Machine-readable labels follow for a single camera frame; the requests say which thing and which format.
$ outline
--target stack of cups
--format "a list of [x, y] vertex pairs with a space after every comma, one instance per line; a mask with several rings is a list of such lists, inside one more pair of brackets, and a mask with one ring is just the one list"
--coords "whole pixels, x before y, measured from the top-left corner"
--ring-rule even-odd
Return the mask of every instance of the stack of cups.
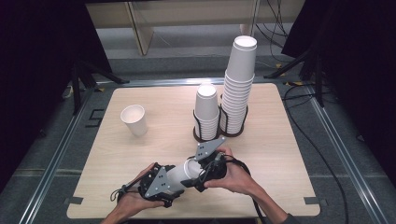
[[227, 134], [242, 131], [254, 78], [256, 48], [257, 41], [251, 36], [241, 35], [233, 42], [221, 102], [220, 128]]
[[201, 140], [212, 140], [217, 136], [219, 125], [218, 92], [214, 85], [202, 83], [195, 100], [195, 134]]

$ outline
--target light wood tabletop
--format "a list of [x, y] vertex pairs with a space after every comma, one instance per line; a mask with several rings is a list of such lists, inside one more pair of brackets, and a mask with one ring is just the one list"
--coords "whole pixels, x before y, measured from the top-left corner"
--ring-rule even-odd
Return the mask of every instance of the light wood tabletop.
[[[223, 86], [217, 85], [219, 96]], [[152, 162], [179, 165], [196, 151], [192, 110], [198, 86], [122, 88], [114, 91], [92, 145], [74, 197], [70, 218], [103, 218], [116, 205], [113, 190], [134, 179]], [[120, 120], [128, 105], [146, 109], [148, 132], [134, 137]], [[245, 130], [224, 145], [243, 161], [253, 178], [288, 213], [316, 216], [318, 204], [276, 85], [253, 84]], [[170, 208], [148, 209], [134, 218], [256, 217], [251, 198], [226, 189], [186, 191]]]

